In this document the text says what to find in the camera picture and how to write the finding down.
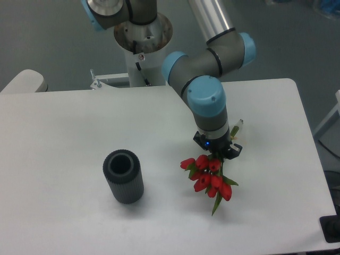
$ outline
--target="metal bracket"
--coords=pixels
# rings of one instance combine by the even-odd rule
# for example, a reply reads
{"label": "metal bracket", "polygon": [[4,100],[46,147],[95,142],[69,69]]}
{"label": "metal bracket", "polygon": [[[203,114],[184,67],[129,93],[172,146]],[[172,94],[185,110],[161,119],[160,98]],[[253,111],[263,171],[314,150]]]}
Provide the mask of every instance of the metal bracket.
{"label": "metal bracket", "polygon": [[127,73],[107,74],[107,75],[95,75],[93,69],[90,70],[92,77],[92,89],[105,88],[129,88],[129,75]]}

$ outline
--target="robotic arm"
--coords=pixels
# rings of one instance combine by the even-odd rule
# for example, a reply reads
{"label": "robotic arm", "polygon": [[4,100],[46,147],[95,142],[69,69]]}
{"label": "robotic arm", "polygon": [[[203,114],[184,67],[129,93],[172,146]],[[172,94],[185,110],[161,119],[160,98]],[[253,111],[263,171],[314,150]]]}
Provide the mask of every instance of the robotic arm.
{"label": "robotic arm", "polygon": [[[249,64],[256,56],[256,48],[248,34],[236,32],[221,0],[188,2],[207,49],[194,57],[171,53],[165,58],[161,73],[193,113],[198,127],[194,141],[204,150],[233,159],[242,147],[232,144],[226,96],[217,77]],[[82,0],[82,4],[97,30],[119,28],[125,22],[124,48],[134,55],[155,53],[171,38],[163,33],[167,29],[162,23],[157,22],[161,15],[157,14],[157,0]]]}
{"label": "robotic arm", "polygon": [[226,96],[216,77],[249,64],[256,47],[248,34],[236,32],[220,0],[188,1],[208,48],[195,57],[171,53],[162,74],[193,113],[198,127],[195,142],[204,150],[233,159],[242,147],[231,142]]}

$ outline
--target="cylinder opening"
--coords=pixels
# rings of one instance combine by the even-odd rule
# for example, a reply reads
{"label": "cylinder opening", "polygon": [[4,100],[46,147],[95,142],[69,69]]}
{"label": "cylinder opening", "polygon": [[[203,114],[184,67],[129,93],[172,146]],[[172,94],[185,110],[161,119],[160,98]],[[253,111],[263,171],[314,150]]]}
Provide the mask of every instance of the cylinder opening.
{"label": "cylinder opening", "polygon": [[115,174],[125,174],[131,169],[131,160],[127,155],[117,155],[112,159],[110,169]]}

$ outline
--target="silver arm tube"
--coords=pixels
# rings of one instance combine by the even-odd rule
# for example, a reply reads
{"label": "silver arm tube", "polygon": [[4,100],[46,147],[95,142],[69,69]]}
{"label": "silver arm tube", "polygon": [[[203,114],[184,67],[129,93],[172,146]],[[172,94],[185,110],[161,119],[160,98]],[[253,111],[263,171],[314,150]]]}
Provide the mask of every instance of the silver arm tube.
{"label": "silver arm tube", "polygon": [[234,28],[221,0],[188,0],[206,41]]}

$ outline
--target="red tulip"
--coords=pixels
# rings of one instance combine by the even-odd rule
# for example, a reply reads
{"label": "red tulip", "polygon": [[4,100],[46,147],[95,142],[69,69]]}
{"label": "red tulip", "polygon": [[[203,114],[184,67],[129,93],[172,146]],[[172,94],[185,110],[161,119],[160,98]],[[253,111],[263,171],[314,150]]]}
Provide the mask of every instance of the red tulip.
{"label": "red tulip", "polygon": [[194,158],[188,158],[188,159],[181,162],[181,168],[186,170],[186,168],[192,163],[195,163],[195,159]]}
{"label": "red tulip", "polygon": [[213,158],[210,162],[209,162],[209,169],[210,171],[217,172],[219,170],[219,168],[221,167],[221,161],[219,161],[219,159],[217,158]]}
{"label": "red tulip", "polygon": [[209,186],[211,181],[211,174],[205,173],[200,176],[200,178],[196,181],[195,185],[193,186],[195,192],[199,192],[204,190]]}
{"label": "red tulip", "polygon": [[219,189],[222,186],[223,179],[222,176],[212,175],[211,177],[211,186]]}
{"label": "red tulip", "polygon": [[209,166],[209,159],[207,155],[201,155],[196,160],[196,167],[198,170],[204,170]]}
{"label": "red tulip", "polygon": [[196,172],[196,173],[193,174],[193,176],[190,178],[190,180],[196,181],[201,177],[201,175],[202,174],[200,172]]}
{"label": "red tulip", "polygon": [[211,187],[211,189],[208,191],[208,197],[214,198],[216,196],[218,189],[215,187]]}
{"label": "red tulip", "polygon": [[223,182],[222,186],[219,188],[219,193],[226,201],[229,201],[232,197],[232,187]]}

